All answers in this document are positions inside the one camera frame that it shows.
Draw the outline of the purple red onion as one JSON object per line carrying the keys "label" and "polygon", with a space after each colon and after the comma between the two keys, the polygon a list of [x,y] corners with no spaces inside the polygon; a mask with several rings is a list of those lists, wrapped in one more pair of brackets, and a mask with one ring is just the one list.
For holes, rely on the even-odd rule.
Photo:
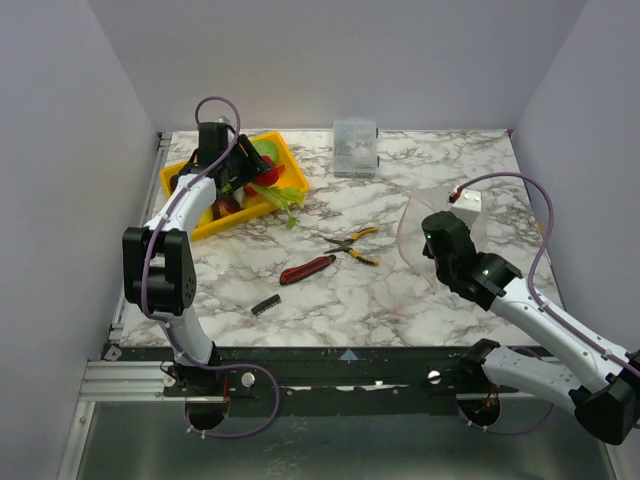
{"label": "purple red onion", "polygon": [[220,220],[227,216],[240,212],[243,206],[232,195],[221,195],[212,204],[212,216],[214,220]]}

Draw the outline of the clear zip top bag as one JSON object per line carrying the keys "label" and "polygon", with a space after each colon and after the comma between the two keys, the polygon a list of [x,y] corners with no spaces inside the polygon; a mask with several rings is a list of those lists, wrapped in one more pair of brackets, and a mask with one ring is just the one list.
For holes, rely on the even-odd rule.
{"label": "clear zip top bag", "polygon": [[[447,290],[436,277],[434,262],[422,255],[424,235],[422,220],[436,212],[449,211],[450,187],[432,187],[414,190],[408,194],[408,203],[401,216],[396,243],[402,260],[429,284],[430,291]],[[468,225],[471,239],[478,251],[487,248],[487,211],[482,197],[482,212],[477,220]]]}

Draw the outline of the green white leek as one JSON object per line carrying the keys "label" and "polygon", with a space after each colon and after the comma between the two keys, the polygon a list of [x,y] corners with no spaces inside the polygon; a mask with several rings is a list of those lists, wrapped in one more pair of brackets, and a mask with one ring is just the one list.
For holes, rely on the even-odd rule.
{"label": "green white leek", "polygon": [[279,210],[283,210],[287,215],[286,228],[291,230],[297,224],[297,218],[292,213],[294,206],[303,207],[305,194],[293,187],[278,188],[275,186],[263,187],[255,183],[250,183],[250,186],[256,191],[258,195],[269,201],[276,206]]}

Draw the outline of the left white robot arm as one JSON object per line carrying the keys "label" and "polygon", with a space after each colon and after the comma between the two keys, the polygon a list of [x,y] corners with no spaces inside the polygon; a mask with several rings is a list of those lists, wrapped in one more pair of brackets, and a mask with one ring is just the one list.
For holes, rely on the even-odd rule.
{"label": "left white robot arm", "polygon": [[221,195],[263,173],[267,164],[246,135],[225,122],[198,125],[198,146],[179,171],[160,212],[122,236],[126,300],[156,321],[169,340],[174,361],[188,367],[187,382],[201,395],[222,380],[215,342],[205,334],[193,307],[197,278],[191,236]]}

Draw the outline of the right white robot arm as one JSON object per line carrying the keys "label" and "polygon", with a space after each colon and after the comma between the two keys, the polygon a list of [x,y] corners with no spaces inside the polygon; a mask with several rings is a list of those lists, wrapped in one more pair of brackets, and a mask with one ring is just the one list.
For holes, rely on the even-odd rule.
{"label": "right white robot arm", "polygon": [[639,355],[587,328],[540,296],[503,257],[476,250],[467,225],[450,211],[421,222],[424,256],[449,290],[507,320],[556,359],[538,361],[482,340],[460,367],[469,390],[511,387],[573,413],[595,438],[620,445],[639,421]]}

